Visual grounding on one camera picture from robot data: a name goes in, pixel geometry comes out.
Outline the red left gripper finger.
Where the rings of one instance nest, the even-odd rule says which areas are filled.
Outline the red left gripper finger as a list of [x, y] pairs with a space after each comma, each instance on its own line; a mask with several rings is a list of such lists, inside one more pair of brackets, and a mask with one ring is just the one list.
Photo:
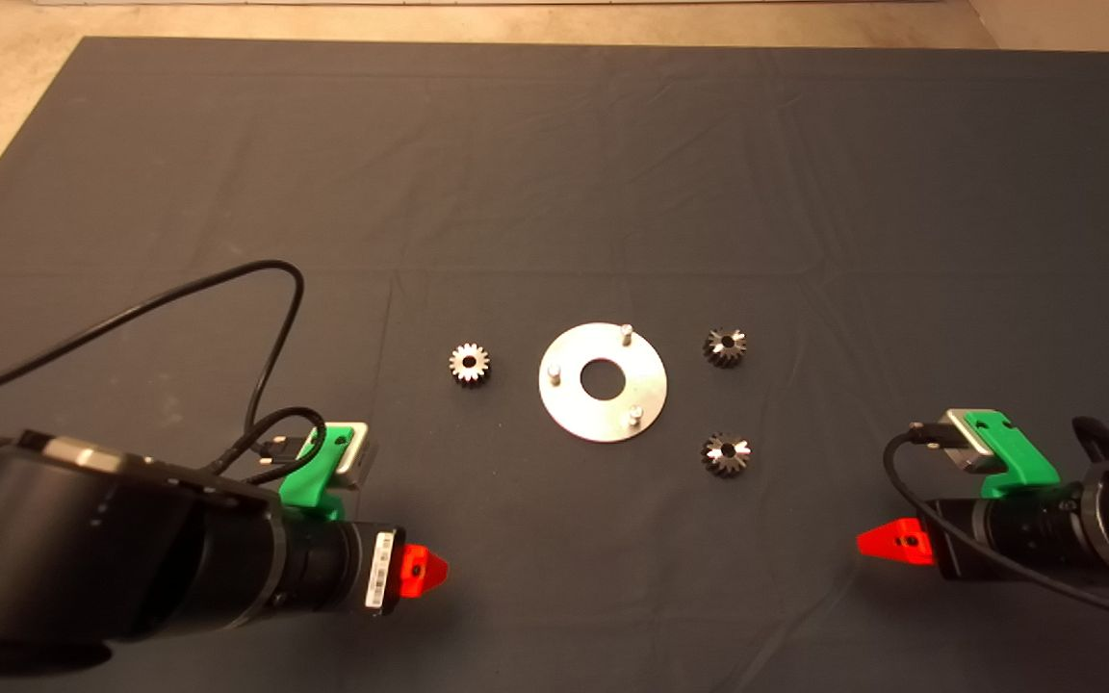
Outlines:
[[449, 563], [428, 547], [406, 544], [398, 570], [398, 597], [420, 598], [442, 584]]

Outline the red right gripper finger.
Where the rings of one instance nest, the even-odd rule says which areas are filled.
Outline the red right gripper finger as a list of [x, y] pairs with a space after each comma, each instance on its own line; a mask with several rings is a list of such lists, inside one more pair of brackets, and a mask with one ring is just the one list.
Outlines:
[[919, 518], [898, 518], [857, 536], [859, 556], [881, 558], [905, 565], [934, 565], [930, 538]]

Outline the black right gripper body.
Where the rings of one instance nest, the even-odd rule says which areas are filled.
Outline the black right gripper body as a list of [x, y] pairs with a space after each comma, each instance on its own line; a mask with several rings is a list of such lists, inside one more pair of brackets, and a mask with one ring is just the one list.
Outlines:
[[[998, 556], [1044, 575], [1086, 582], [1090, 544], [1079, 518], [1081, 497], [1082, 487], [1055, 486], [1003, 499], [936, 499], [930, 508]], [[1019, 579], [936, 524], [930, 524], [930, 547], [947, 580]]]

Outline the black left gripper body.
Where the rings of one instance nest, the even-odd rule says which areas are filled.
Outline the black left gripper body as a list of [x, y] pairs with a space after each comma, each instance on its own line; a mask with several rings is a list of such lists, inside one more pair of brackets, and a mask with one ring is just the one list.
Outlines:
[[406, 531], [397, 524], [283, 519], [277, 613], [391, 614], [400, 602]]

